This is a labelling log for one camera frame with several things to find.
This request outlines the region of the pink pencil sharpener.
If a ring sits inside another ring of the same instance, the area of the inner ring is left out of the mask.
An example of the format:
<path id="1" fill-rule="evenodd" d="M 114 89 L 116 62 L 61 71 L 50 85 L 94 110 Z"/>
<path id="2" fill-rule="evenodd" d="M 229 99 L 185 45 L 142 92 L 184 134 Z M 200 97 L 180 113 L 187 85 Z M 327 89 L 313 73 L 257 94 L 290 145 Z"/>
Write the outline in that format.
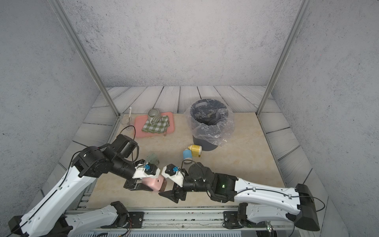
<path id="1" fill-rule="evenodd" d="M 142 183 L 154 192 L 164 192 L 167 186 L 167 180 L 162 175 L 158 178 L 143 178 Z"/>

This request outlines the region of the green white pencil sharpener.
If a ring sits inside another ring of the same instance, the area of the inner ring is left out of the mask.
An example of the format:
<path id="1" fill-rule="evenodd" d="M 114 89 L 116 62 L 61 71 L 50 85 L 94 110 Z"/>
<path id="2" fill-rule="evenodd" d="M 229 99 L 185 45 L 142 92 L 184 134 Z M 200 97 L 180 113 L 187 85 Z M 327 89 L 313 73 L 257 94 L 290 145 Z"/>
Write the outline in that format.
<path id="1" fill-rule="evenodd" d="M 149 153 L 145 159 L 146 164 L 158 166 L 160 161 L 156 154 Z"/>

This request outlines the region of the blue pencil sharpener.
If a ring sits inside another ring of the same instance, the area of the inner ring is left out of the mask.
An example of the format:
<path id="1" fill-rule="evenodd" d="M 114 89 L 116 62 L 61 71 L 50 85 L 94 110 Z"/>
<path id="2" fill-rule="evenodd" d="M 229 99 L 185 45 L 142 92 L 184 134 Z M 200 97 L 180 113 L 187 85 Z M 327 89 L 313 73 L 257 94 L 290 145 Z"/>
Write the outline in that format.
<path id="1" fill-rule="evenodd" d="M 184 162 L 190 162 L 192 161 L 192 152 L 189 149 L 185 149 L 183 151 L 183 161 Z"/>

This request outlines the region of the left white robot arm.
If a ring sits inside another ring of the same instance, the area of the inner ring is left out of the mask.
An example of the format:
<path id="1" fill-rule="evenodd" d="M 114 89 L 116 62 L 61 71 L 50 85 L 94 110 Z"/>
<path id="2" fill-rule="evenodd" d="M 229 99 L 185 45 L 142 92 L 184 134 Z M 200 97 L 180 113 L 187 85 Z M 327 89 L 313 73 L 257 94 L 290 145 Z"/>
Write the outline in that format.
<path id="1" fill-rule="evenodd" d="M 127 160 L 134 150 L 139 150 L 137 142 L 120 134 L 111 144 L 76 152 L 65 175 L 47 196 L 28 213 L 9 221 L 11 233 L 21 237 L 71 237 L 99 227 L 125 227 L 130 218 L 119 201 L 78 216 L 64 212 L 82 191 L 109 172 L 124 178 L 126 189 L 151 191 L 138 180 L 158 177 L 159 169 L 145 160 Z"/>

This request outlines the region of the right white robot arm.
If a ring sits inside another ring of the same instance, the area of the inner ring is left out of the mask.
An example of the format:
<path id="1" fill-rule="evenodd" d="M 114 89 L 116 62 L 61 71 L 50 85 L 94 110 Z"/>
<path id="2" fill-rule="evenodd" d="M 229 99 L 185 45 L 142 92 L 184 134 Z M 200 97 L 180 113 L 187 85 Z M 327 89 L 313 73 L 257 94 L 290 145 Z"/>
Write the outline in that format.
<path id="1" fill-rule="evenodd" d="M 297 184 L 294 188 L 261 185 L 236 176 L 214 173 L 202 163 L 193 163 L 188 170 L 169 164 L 161 173 L 174 185 L 171 190 L 159 195 L 175 203 L 185 201 L 189 192 L 205 192 L 212 201 L 237 203 L 241 226 L 246 223 L 287 221 L 302 230 L 321 230 L 315 206 L 318 198 L 305 184 Z"/>

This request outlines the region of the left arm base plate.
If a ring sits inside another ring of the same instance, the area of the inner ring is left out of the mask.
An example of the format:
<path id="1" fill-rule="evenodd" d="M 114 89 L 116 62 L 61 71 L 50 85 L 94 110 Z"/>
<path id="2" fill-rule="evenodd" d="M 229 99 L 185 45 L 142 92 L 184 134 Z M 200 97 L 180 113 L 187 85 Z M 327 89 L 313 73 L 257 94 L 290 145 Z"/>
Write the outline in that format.
<path id="1" fill-rule="evenodd" d="M 142 211 L 132 211 L 128 212 L 127 214 L 122 214 L 117 226 L 127 229 L 141 229 L 144 215 L 145 212 Z"/>

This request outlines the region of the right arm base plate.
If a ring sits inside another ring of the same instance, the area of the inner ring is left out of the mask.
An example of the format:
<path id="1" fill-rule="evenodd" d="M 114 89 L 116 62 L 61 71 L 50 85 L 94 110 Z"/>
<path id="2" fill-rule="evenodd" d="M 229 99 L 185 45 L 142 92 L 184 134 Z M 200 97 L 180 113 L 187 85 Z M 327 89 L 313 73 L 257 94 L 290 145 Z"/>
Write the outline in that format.
<path id="1" fill-rule="evenodd" d="M 247 215 L 238 211 L 224 211 L 222 226 L 228 230 L 243 228 L 243 222 L 246 220 Z"/>

